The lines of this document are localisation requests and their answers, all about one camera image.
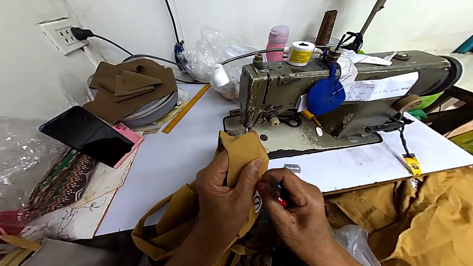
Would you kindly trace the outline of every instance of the wooden ruler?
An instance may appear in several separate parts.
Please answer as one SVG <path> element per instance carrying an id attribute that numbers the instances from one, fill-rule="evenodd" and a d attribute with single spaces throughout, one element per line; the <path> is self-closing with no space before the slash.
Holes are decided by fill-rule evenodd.
<path id="1" fill-rule="evenodd" d="M 194 106 L 194 104 L 202 97 L 202 95 L 207 91 L 210 87 L 210 84 L 205 84 L 205 86 L 197 92 L 197 94 L 192 97 L 192 99 L 182 108 L 182 110 L 174 116 L 174 118 L 167 124 L 167 126 L 163 129 L 163 132 L 168 134 L 171 130 L 181 121 L 187 112 Z"/>

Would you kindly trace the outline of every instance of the metal pipe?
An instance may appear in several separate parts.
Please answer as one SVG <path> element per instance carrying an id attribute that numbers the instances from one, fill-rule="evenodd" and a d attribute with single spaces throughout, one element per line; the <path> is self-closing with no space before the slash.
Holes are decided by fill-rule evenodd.
<path id="1" fill-rule="evenodd" d="M 242 58 L 245 58 L 245 57 L 248 57 L 248 56 L 255 55 L 257 53 L 283 52 L 283 51 L 284 51 L 284 48 L 273 48 L 273 49 L 259 50 L 259 51 L 255 51 L 255 52 L 251 52 L 251 53 L 245 53 L 245 54 L 242 54 L 242 55 L 239 55 L 239 56 L 232 57 L 230 59 L 227 59 L 227 60 L 223 61 L 220 64 L 224 65 L 224 64 L 230 63 L 232 61 L 238 60 L 238 59 L 242 59 Z"/>
<path id="2" fill-rule="evenodd" d="M 363 28 L 361 28 L 360 33 L 362 35 L 365 35 L 366 29 L 368 29 L 369 24 L 371 24 L 371 21 L 373 21 L 373 18 L 375 17 L 376 13 L 384 8 L 385 3 L 386 3 L 386 0 L 377 0 L 376 1 L 375 6 L 373 6 L 373 9 L 371 10 L 371 13 L 369 14 L 368 18 L 365 21 L 365 24 L 363 25 Z"/>

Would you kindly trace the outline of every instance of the white thread spool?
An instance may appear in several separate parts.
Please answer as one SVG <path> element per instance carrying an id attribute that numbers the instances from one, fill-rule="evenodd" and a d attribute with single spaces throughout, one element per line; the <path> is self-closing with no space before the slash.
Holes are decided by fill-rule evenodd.
<path id="1" fill-rule="evenodd" d="M 310 56 L 315 49 L 315 44 L 310 42 L 293 42 L 289 52 L 288 62 L 293 66 L 305 66 L 309 63 Z"/>

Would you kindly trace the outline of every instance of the human hand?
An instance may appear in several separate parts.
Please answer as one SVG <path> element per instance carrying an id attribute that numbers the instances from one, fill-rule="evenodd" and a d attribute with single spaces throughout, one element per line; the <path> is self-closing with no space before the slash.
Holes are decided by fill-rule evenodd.
<path id="1" fill-rule="evenodd" d="M 223 186 L 228 171 L 228 153 L 222 151 L 204 169 L 197 173 L 199 194 L 199 221 L 196 227 L 211 235 L 225 248 L 237 237 L 251 208 L 254 208 L 255 185 L 263 160 L 254 159 L 241 171 L 236 186 Z"/>
<path id="2" fill-rule="evenodd" d="M 271 186 L 270 176 L 289 192 L 294 207 L 284 209 L 270 195 L 266 189 Z M 276 231 L 299 258 L 309 265 L 359 265 L 331 236 L 318 187 L 287 168 L 266 171 L 256 187 Z"/>

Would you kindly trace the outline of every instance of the machine base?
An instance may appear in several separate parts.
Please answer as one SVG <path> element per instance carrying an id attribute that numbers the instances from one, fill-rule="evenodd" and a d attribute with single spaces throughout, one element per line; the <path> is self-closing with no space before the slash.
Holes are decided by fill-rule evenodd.
<path id="1" fill-rule="evenodd" d="M 268 151 L 270 159 L 343 149 L 383 141 L 377 133 L 337 139 L 324 132 L 319 137 L 315 131 L 316 127 L 317 125 L 314 121 L 302 118 L 302 125 L 300 127 L 290 127 L 283 123 L 273 127 L 270 123 L 265 123 L 252 129 L 258 133 L 261 143 Z M 231 136 L 239 136 L 245 133 L 239 115 L 225 117 L 223 119 L 223 128 Z"/>

